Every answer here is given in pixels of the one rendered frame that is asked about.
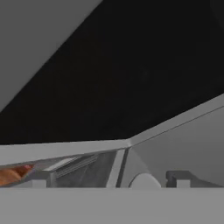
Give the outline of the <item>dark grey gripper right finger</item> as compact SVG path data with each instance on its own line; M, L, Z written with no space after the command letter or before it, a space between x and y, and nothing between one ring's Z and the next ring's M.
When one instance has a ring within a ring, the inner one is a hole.
M222 188L222 185L197 178L189 171L168 171L165 176L167 188Z

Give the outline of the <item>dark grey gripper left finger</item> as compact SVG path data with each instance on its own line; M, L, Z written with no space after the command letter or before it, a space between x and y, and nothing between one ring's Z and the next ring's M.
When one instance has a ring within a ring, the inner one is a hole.
M54 171L37 171L18 182L4 185L3 188L52 188L56 186L56 174Z

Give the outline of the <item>white round object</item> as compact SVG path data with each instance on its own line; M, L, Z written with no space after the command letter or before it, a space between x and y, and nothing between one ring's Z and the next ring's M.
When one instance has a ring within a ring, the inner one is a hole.
M133 189L159 189L161 185L149 173L141 173L136 175L129 184Z

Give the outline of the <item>orange brown food item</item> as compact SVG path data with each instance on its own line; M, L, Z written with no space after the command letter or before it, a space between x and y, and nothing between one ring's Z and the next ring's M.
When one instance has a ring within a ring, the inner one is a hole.
M14 168L0 170L0 186L6 186L22 179L31 169L32 165L26 164Z

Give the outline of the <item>dark grey metallic appliance front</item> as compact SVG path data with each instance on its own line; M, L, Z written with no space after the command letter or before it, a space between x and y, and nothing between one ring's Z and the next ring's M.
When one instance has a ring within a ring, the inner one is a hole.
M57 187L105 187L115 161L116 152L101 153L92 160L84 160L79 168L56 178Z

